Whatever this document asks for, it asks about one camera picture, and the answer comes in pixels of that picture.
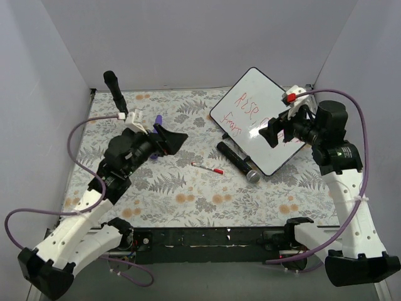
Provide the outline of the aluminium frame rail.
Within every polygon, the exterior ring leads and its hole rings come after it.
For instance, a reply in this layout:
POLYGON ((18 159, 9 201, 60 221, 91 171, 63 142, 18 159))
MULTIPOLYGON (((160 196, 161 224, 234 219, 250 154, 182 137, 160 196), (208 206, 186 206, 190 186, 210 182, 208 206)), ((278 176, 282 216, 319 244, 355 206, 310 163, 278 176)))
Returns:
POLYGON ((166 253, 169 250, 193 252, 218 249, 241 252, 272 252, 302 248, 294 239, 292 230, 284 227, 251 228, 139 228, 118 230, 105 225, 90 231, 79 242, 77 248, 88 251, 90 247, 102 245, 106 251, 129 252, 137 256, 143 253, 166 253))

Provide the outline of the black microphone silver head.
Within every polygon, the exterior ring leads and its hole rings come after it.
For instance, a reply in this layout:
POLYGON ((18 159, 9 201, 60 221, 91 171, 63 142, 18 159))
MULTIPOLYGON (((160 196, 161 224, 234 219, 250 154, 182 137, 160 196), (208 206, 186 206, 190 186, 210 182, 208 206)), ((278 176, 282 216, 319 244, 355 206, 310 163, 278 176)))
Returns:
POLYGON ((241 159, 225 142, 219 142, 216 149, 225 156, 242 174, 248 182, 256 184, 260 180, 258 171, 254 170, 249 164, 241 159))

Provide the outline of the floral patterned table mat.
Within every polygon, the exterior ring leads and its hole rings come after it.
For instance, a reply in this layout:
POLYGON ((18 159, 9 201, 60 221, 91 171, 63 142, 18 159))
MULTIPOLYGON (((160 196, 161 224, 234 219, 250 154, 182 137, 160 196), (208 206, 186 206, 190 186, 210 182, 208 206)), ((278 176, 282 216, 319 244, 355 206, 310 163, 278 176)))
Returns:
POLYGON ((149 128, 157 115, 163 126, 189 137, 174 156, 147 161, 131 186, 101 222, 119 217, 139 227, 282 226, 305 216, 320 226, 336 226, 331 194, 303 147, 273 176, 257 184, 216 150, 222 132, 209 117, 225 94, 218 90, 142 91, 124 94, 129 109, 143 110, 149 128), (191 166, 195 162, 224 175, 191 166))

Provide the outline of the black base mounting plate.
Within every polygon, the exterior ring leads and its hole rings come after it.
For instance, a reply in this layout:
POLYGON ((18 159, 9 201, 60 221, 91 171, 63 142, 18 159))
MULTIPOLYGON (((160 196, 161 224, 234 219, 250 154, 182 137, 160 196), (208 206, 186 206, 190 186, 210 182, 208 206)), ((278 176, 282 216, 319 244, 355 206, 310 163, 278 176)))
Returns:
POLYGON ((127 249, 114 247, 111 256, 126 256, 139 265, 156 263, 256 262, 300 255, 307 247, 291 242, 282 226, 136 228, 127 249))

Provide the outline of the white whiteboard black frame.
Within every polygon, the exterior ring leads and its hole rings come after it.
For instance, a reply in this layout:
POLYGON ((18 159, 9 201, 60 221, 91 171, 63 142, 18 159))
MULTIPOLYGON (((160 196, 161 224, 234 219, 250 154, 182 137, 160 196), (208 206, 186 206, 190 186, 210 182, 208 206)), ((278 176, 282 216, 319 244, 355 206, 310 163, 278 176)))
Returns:
POLYGON ((245 74, 211 109, 211 119, 250 157, 265 176, 272 176, 305 145, 298 139, 284 143, 279 132, 272 148, 259 131, 288 108, 281 101, 284 89, 256 67, 245 74))

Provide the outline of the black microphone on stand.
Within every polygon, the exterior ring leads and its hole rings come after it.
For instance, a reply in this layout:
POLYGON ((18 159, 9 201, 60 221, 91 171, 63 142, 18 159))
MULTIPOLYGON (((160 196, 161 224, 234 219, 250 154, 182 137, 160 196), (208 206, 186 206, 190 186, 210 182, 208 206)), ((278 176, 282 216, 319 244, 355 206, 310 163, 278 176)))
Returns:
POLYGON ((105 85, 108 87, 112 94, 113 101, 119 112, 128 114, 127 103, 124 96, 122 95, 121 89, 118 84, 118 78, 115 73, 111 70, 106 71, 103 74, 105 85))

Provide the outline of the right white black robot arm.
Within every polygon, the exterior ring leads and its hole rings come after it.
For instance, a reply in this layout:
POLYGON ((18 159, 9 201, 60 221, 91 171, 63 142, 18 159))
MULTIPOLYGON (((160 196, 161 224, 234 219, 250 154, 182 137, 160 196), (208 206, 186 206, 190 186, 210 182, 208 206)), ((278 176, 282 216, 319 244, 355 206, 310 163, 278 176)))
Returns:
POLYGON ((312 148, 341 228, 329 236, 310 218, 292 218, 284 226, 283 240, 288 248, 307 248, 299 260, 316 254, 336 287, 378 283, 400 270, 399 258, 387 253, 375 229, 362 191, 367 165, 356 146, 345 140, 347 120, 342 103, 326 100, 314 115, 302 105, 293 117, 284 111, 259 130, 271 147, 277 146, 282 132, 284 141, 296 138, 312 148))

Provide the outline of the white marker pen red end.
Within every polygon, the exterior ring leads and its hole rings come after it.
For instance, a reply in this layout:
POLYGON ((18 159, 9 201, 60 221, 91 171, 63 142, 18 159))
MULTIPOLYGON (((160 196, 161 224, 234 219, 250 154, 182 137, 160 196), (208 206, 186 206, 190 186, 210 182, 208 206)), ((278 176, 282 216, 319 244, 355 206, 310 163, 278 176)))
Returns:
POLYGON ((200 169, 204 169, 204 170, 207 170, 207 171, 215 172, 215 173, 220 174, 220 175, 224 175, 224 171, 223 170, 215 168, 215 167, 207 167, 207 166, 203 166, 201 164, 197 164, 195 162, 192 162, 191 166, 194 166, 194 167, 197 167, 197 168, 200 168, 200 169))

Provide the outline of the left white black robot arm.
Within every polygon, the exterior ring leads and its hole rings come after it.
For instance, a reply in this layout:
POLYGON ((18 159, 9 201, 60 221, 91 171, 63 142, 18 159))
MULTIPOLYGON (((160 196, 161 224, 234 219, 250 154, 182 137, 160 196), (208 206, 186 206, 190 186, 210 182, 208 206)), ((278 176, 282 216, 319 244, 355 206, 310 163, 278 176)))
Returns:
POLYGON ((188 135, 170 132, 154 124, 154 132, 125 129, 112 138, 75 209, 34 248, 18 255, 24 278, 50 300, 58 300, 71 287, 75 276, 104 252, 128 250, 133 244, 132 227, 120 218, 108 222, 98 233, 87 232, 125 194, 130 176, 154 154, 176 154, 188 135))

